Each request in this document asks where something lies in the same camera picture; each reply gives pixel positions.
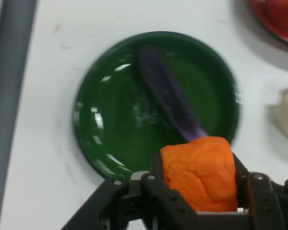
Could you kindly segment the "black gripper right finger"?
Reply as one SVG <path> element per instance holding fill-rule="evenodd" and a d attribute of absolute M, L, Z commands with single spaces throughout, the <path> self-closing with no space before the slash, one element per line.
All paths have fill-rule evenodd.
<path fill-rule="evenodd" d="M 233 154 L 239 207 L 248 210 L 253 230 L 288 230 L 288 180 L 275 183 L 264 173 L 250 172 Z"/>

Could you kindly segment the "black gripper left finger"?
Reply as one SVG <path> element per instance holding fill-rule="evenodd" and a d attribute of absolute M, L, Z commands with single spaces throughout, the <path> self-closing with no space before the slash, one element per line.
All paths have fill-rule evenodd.
<path fill-rule="evenodd" d="M 148 230 L 199 229 L 197 213 L 164 182 L 161 155 L 150 162 L 150 171 L 134 173 L 133 180 L 104 180 L 63 229 L 126 230 L 137 219 Z"/>

